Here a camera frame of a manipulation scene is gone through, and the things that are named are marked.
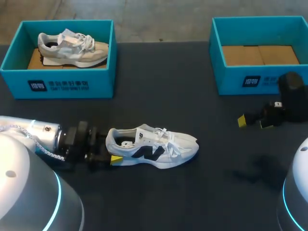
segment box logo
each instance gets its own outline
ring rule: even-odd
[[[259,84],[261,76],[246,76],[242,87],[256,87]]]
[[[43,80],[29,80],[28,84],[32,91],[47,91]]]

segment concrete floor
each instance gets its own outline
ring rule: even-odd
[[[117,41],[208,40],[214,16],[303,15],[307,0],[0,0],[0,44],[22,20],[113,19]]]

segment cardboard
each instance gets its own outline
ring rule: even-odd
[[[62,69],[62,66],[44,66],[40,60],[39,49],[34,49],[31,60],[28,65],[28,70],[44,70],[44,69]]]
[[[92,68],[107,68],[106,64],[100,65],[100,66],[96,66],[96,67],[92,67]],[[28,70],[46,70],[46,69],[79,69],[76,66],[44,66],[43,63],[41,62],[40,59],[40,52],[38,48],[35,48],[33,53],[32,53],[32,57],[31,60],[29,62],[28,65]]]
[[[258,46],[223,46],[228,66],[264,65]]]
[[[292,46],[223,46],[228,66],[298,65]]]
[[[259,46],[265,65],[299,65],[292,46]]]

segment sneaker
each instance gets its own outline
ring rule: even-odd
[[[59,35],[40,33],[38,47],[43,64],[49,66],[91,67],[103,62],[108,55],[108,44],[68,29]]]
[[[129,130],[110,129],[106,147],[111,155],[123,157],[113,165],[140,163],[171,168],[190,160],[198,151],[197,139],[187,134],[152,128],[146,124]]]

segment black mechanical part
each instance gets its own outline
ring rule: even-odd
[[[284,109],[276,106],[275,103],[268,103],[263,107],[262,118],[260,119],[261,128],[270,126],[280,126],[284,122]]]
[[[308,121],[308,97],[302,77],[289,72],[278,80],[285,119],[289,122]]]
[[[65,162],[52,165],[60,171],[73,171],[78,162],[86,162],[90,171],[110,167],[111,155],[105,140],[107,135],[98,132],[97,127],[89,129],[88,123],[80,121],[77,127],[69,127],[61,133],[58,154],[65,157]]]

